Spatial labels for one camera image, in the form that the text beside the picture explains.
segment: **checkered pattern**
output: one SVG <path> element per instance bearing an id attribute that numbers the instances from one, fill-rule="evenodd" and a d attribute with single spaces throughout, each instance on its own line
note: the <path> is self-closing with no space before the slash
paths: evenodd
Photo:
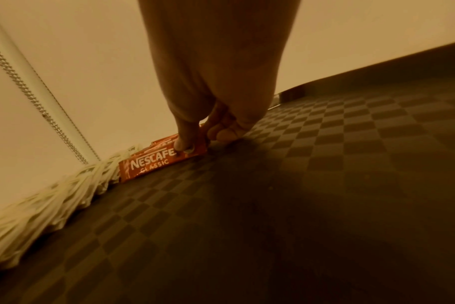
<path id="1" fill-rule="evenodd" d="M 455 303 L 455 79 L 307 98 L 114 187 L 0 303 Z"/>

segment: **red coffee packet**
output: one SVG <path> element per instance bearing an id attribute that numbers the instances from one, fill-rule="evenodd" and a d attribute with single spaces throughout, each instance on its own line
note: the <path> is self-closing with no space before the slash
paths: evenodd
<path id="1" fill-rule="evenodd" d="M 131 180 L 153 170 L 169 166 L 182 160 L 204 155 L 208 151 L 204 136 L 199 136 L 194 148 L 186 152 L 174 149 L 174 140 L 178 135 L 171 135 L 156 141 L 151 145 L 119 162 L 119 175 L 121 182 Z"/>

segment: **beige wall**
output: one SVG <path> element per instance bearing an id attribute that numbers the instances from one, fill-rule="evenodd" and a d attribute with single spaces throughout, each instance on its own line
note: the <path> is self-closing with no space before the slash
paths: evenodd
<path id="1" fill-rule="evenodd" d="M 101 157 L 176 132 L 136 0 L 3 0 L 0 22 Z M 303 1 L 276 91 L 455 42 L 455 0 Z"/>
<path id="2" fill-rule="evenodd" d="M 0 68 L 0 207 L 79 168 L 81 163 Z"/>

